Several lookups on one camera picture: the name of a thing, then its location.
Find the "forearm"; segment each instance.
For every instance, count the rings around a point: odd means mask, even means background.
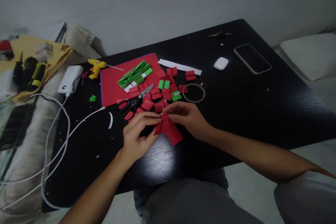
[[[122,178],[132,166],[122,158],[121,152],[77,200],[61,224],[96,224],[104,220]]]
[[[318,165],[280,147],[215,128],[209,134],[206,142],[238,158],[276,183],[287,182],[308,170],[335,178]]]

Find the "scissor blade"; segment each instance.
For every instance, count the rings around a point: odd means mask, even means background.
[[[145,94],[147,94],[149,91],[152,90],[152,88],[154,87],[155,83],[153,85],[150,85],[148,88],[146,88],[144,91],[142,91],[140,94],[142,96],[145,96]]]

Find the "left hand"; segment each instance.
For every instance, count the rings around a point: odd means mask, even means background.
[[[137,114],[124,128],[124,147],[121,149],[122,158],[129,164],[133,164],[152,147],[158,134],[155,129],[148,136],[141,136],[141,131],[146,125],[155,125],[161,122],[160,115],[154,112],[142,112]]]

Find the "hand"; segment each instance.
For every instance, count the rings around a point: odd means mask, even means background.
[[[148,136],[140,136],[146,125],[156,125],[161,122],[160,115],[154,112],[137,114],[124,128],[124,147],[121,149],[122,158],[133,164],[152,147],[159,135],[154,135],[155,129]]]
[[[162,110],[174,123],[182,124],[198,140],[207,141],[209,133],[214,129],[204,119],[194,103],[174,102]]]

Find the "white cushion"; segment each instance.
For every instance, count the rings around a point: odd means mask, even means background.
[[[280,47],[309,80],[336,76],[336,34],[288,40]]]

